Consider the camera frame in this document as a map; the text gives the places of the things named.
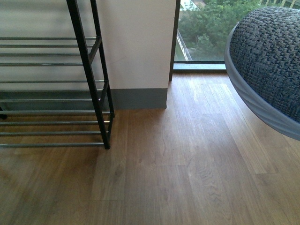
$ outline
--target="window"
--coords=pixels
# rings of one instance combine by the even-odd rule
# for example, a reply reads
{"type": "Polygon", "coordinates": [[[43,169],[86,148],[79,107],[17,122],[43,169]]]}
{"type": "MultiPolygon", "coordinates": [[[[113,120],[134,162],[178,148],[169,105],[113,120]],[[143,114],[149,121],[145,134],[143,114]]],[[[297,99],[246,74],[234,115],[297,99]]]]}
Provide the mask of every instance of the window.
{"type": "Polygon", "coordinates": [[[181,0],[174,62],[223,63],[232,28],[266,5],[300,8],[300,0],[181,0]]]}

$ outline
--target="gray knitted cushion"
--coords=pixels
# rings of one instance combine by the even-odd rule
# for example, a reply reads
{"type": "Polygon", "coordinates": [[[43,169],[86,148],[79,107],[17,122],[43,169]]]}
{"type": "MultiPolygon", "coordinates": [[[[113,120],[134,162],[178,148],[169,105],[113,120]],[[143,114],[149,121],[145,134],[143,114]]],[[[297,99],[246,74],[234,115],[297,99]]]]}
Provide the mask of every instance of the gray knitted cushion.
{"type": "Polygon", "coordinates": [[[234,30],[230,56],[257,94],[300,122],[300,10],[252,11],[234,30]]]}

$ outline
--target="skirting board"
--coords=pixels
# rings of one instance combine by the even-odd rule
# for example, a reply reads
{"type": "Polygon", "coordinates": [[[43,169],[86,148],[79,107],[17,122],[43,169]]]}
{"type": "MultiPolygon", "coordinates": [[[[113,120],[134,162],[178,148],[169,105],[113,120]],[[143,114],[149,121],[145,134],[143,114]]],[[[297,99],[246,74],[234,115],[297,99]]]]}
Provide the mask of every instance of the skirting board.
{"type": "MultiPolygon", "coordinates": [[[[1,92],[1,99],[62,99],[62,98],[90,98],[88,91],[43,91],[43,92],[1,92]]],[[[166,108],[167,89],[112,89],[114,109],[154,109],[166,108]]],[[[108,109],[105,98],[105,109],[108,109]]],[[[15,102],[0,104],[3,110],[92,110],[91,102],[15,102]]]]}
{"type": "Polygon", "coordinates": [[[155,109],[167,107],[168,89],[112,89],[115,109],[155,109]]]}

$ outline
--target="tree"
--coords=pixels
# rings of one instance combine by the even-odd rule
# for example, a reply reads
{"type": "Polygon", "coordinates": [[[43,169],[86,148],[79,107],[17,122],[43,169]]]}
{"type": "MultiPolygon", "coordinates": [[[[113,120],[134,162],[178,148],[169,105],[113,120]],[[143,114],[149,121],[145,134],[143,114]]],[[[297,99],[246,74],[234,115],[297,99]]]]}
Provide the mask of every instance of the tree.
{"type": "Polygon", "coordinates": [[[206,0],[199,11],[186,11],[178,23],[193,60],[223,60],[232,28],[247,13],[259,8],[259,0],[206,0]]]}

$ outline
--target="laminate flooring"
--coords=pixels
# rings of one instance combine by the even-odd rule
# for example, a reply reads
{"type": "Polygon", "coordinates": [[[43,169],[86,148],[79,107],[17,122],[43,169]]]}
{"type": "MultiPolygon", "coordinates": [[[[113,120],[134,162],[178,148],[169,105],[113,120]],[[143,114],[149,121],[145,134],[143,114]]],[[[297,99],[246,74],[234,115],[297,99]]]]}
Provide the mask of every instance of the laminate flooring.
{"type": "Polygon", "coordinates": [[[0,149],[0,225],[299,224],[300,142],[260,121],[227,75],[174,74],[167,109],[116,110],[110,150],[0,149]]]}

